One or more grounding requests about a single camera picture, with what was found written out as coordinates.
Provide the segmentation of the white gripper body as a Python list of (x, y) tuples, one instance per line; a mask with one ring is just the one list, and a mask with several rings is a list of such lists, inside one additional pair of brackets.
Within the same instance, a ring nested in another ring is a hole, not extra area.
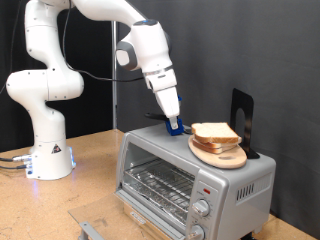
[(159, 90), (155, 93), (156, 100), (167, 118), (180, 114), (178, 94), (175, 87)]

